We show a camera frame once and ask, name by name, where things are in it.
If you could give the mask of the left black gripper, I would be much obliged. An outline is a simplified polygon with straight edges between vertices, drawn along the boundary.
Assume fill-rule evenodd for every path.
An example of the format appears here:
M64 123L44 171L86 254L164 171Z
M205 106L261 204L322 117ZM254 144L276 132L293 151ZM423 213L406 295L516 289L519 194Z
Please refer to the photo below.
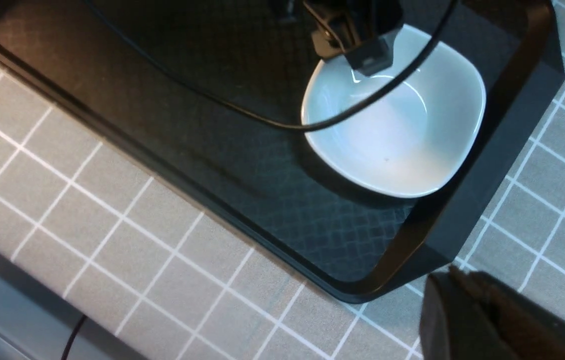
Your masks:
M399 30L404 10L398 0L284 0L282 20L304 9L316 23L311 33L323 60L344 55L351 69L370 77L393 66L396 38L377 38Z

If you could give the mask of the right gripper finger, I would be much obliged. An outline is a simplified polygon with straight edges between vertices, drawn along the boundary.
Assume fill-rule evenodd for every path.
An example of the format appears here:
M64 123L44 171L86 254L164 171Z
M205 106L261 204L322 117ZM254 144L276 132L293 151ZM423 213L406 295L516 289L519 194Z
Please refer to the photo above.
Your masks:
M419 323L425 360L565 360L565 320L484 271L428 275Z

